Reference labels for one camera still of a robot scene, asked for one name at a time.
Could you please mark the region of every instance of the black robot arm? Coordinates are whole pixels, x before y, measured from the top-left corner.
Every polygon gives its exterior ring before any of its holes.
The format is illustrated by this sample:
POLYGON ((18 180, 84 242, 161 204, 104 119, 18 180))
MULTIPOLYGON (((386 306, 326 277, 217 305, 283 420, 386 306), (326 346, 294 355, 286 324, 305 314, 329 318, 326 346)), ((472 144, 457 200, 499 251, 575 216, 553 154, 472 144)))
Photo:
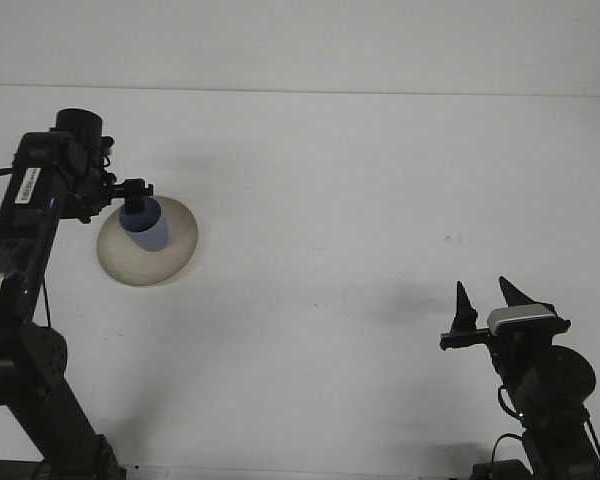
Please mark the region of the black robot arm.
MULTIPOLYGON (((500 288, 508 307, 494 310, 488 328, 477 329, 464 287, 458 282, 457 312, 451 331, 443 334, 443 349, 485 344, 502 378, 514 416, 525 432, 522 443, 538 480, 600 480, 600 459, 584 425, 589 412, 583 402, 595 388, 595 373, 577 352, 552 345, 571 322, 558 316, 552 304, 536 302, 504 277, 500 288)), ((472 479, 531 478, 520 461, 474 466, 472 479)))
POLYGON ((137 211, 152 194, 143 180, 115 184, 106 170, 113 139, 101 133, 97 115, 63 110, 50 132, 25 134, 12 167, 0 170, 11 175, 0 207, 0 405, 15 415, 53 478, 124 477, 64 378, 64 338, 32 321, 59 220, 88 223, 115 197, 137 211))

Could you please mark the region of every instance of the cable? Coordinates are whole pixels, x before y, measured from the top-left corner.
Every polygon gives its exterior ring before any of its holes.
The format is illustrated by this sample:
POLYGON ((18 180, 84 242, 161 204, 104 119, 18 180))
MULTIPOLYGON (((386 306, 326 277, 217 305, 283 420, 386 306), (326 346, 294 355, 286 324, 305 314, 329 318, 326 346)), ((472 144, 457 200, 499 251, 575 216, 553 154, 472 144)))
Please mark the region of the cable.
POLYGON ((493 464, 496 462, 496 449, 498 448, 498 444, 501 440, 505 438, 512 438, 514 440, 522 441, 522 437, 520 435, 516 435, 515 433, 505 433, 504 435, 500 435, 496 440, 495 445, 493 446, 493 450, 491 450, 491 467, 489 468, 491 478, 493 478, 493 464))
POLYGON ((47 327, 51 328, 51 310, 49 309, 49 293, 47 292, 47 282, 42 277, 42 293, 44 293, 44 308, 47 311, 47 327))
POLYGON ((31 474, 31 477, 29 477, 29 480, 35 480, 38 477, 38 474, 40 473, 40 470, 42 469, 42 466, 47 463, 47 459, 43 458, 42 460, 40 460, 40 462, 38 462, 38 465, 36 465, 36 468, 33 470, 33 473, 31 474))
POLYGON ((593 444, 596 446, 596 452, 598 453, 598 458, 600 458, 600 442, 598 441, 598 436, 596 435, 596 431, 593 429, 593 424, 591 423, 591 419, 587 419, 587 427, 589 427, 589 432, 591 432, 591 438, 593 439, 593 444))
POLYGON ((512 408, 510 408, 505 403, 505 401, 504 401, 504 397, 502 396, 502 392, 505 390, 505 388, 506 387, 504 385, 500 385, 500 387, 498 387, 498 403, 500 404, 500 406, 504 410, 504 413, 506 413, 507 415, 515 418, 516 420, 520 420, 520 417, 518 416, 518 414, 512 408))

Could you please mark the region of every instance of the blue cup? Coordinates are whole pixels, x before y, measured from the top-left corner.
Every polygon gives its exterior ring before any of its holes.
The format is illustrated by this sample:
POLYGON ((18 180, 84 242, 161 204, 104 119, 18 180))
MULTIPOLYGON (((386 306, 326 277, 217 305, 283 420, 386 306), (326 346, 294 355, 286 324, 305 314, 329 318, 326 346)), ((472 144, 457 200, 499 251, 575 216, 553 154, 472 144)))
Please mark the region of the blue cup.
POLYGON ((169 227, 155 199, 144 199, 144 213, 128 215, 124 210, 124 207, 120 209, 120 225, 139 247, 157 252, 167 246, 169 227))

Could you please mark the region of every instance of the white wall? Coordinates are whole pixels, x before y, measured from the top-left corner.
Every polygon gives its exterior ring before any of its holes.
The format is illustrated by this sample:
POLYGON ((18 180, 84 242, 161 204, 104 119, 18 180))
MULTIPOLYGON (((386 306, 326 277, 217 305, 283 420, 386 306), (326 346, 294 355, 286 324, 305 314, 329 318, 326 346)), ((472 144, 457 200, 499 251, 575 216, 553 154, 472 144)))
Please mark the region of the white wall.
POLYGON ((0 84, 600 95, 600 0, 0 2, 0 84))
MULTIPOLYGON (((0 87, 0 166, 66 106, 203 232, 134 289, 98 266, 106 215, 61 226, 68 379, 123 462, 466 475, 519 429, 487 352, 439 334, 457 279, 484 321, 500 274, 573 320, 600 435, 600 99, 0 87)), ((0 457, 35 456, 0 409, 0 457)))

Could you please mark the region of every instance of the white tabletop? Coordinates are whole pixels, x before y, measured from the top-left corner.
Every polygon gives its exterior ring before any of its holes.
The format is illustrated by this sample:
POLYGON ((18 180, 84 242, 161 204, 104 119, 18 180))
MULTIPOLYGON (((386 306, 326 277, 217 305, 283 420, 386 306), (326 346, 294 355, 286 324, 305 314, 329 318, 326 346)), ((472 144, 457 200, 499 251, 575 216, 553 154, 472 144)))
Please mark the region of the white tabletop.
MULTIPOLYGON (((0 167, 66 107, 200 226, 154 288, 100 269, 107 213, 57 236, 67 378, 122 462, 466 475, 519 427, 486 350, 439 334, 456 280, 484 323, 501 274, 573 320, 600 436, 600 98, 0 87, 0 167)), ((36 457, 4 408, 0 457, 36 457)))

